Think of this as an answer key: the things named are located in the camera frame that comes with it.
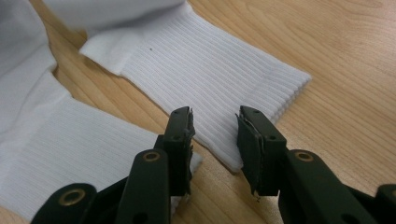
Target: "ribbed fabric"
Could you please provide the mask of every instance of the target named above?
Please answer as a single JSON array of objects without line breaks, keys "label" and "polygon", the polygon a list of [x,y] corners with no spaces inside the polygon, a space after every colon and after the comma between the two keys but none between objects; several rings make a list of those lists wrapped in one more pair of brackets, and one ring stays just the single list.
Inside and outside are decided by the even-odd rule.
[{"label": "ribbed fabric", "polygon": [[[127,176],[134,156],[157,135],[65,98],[20,152],[0,188],[0,204],[30,220],[57,189],[89,183],[104,189]],[[191,171],[201,157],[194,153]],[[173,199],[173,211],[180,198]]]},{"label": "ribbed fabric", "polygon": [[0,0],[0,185],[7,171],[64,97],[44,25],[24,0]]},{"label": "ribbed fabric", "polygon": [[[169,21],[191,11],[191,6],[184,3],[151,12],[139,20],[127,21],[115,27],[95,29],[87,24],[90,38],[79,51],[109,72],[120,75],[123,66],[142,42],[155,36]],[[106,14],[114,15],[117,12],[108,10]]]},{"label": "ribbed fabric", "polygon": [[228,35],[193,11],[134,47],[121,75],[167,113],[194,109],[195,138],[237,172],[235,113],[260,109],[275,122],[310,76]]}]

